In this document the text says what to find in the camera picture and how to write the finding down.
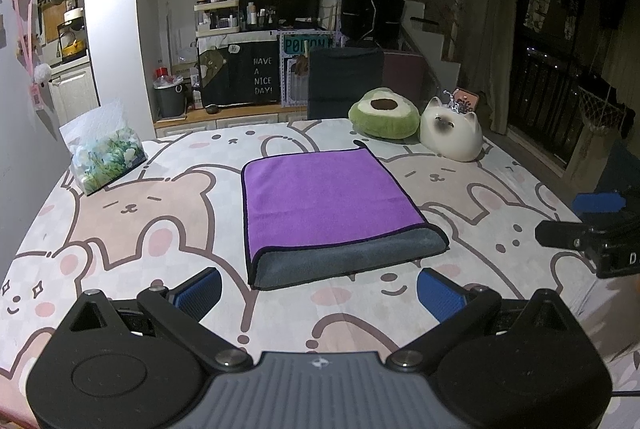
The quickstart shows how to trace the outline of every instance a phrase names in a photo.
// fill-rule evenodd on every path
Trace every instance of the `drawer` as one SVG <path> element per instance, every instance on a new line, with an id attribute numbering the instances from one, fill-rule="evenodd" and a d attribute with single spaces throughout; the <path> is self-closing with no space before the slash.
<path id="1" fill-rule="evenodd" d="M 306 120 L 306 111 L 291 111 L 278 114 L 278 122 L 299 122 L 300 120 Z"/>
<path id="2" fill-rule="evenodd" d="M 234 127 L 236 125 L 256 125 L 278 123 L 278 116 L 273 114 L 258 114 L 255 116 L 238 116 L 235 118 L 219 118 L 216 120 L 218 129 Z"/>
<path id="3" fill-rule="evenodd" d="M 173 136 L 176 134 L 196 133 L 198 131 L 206 131 L 209 122 L 199 123 L 198 125 L 173 125 L 171 127 L 163 127 L 156 129 L 156 138 L 164 138 L 165 136 Z"/>

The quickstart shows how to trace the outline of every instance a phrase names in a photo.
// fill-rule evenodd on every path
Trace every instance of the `avocado plush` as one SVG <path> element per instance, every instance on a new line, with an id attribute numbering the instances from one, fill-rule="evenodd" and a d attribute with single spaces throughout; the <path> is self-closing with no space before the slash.
<path id="1" fill-rule="evenodd" d="M 411 101 L 388 88 L 372 89 L 351 106 L 349 120 L 358 131 L 399 140 L 416 132 L 420 114 Z"/>

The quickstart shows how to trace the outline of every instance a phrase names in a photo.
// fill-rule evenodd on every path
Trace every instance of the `trash can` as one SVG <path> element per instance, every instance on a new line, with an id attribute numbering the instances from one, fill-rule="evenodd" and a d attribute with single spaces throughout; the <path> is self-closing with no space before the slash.
<path id="1" fill-rule="evenodd" d="M 162 118 L 180 116 L 185 110 L 185 94 L 182 79 L 175 84 L 155 87 L 156 101 L 160 107 Z"/>

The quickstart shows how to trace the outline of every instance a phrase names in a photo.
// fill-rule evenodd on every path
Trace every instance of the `floral tissue package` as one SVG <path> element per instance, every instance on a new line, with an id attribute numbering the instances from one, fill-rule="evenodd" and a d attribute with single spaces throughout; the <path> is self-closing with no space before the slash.
<path id="1" fill-rule="evenodd" d="M 89 195 L 146 160 L 142 142 L 124 120 L 122 103 L 111 102 L 60 128 L 71 153 L 71 172 Z"/>

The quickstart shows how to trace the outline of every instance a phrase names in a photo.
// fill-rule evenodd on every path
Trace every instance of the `pink lanyard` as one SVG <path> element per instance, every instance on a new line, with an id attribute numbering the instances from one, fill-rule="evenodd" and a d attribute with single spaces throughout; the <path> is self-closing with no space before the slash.
<path id="1" fill-rule="evenodd" d="M 25 44 L 24 42 L 24 26 L 22 25 L 22 18 L 20 17 L 20 9 L 18 7 L 18 0 L 14 0 L 14 10 L 15 10 L 15 15 L 16 18 L 18 20 L 18 31 L 20 32 L 20 46 L 22 47 L 22 54 L 24 55 L 24 62 L 27 65 L 27 72 L 29 73 L 29 76 L 31 77 L 31 82 L 33 83 L 33 44 L 32 44 L 32 39 L 31 39 L 31 13 L 32 13 L 32 4 L 33 0 L 29 0 L 29 9 L 27 10 L 27 28 L 28 28 L 28 35 L 27 35 L 27 43 Z"/>

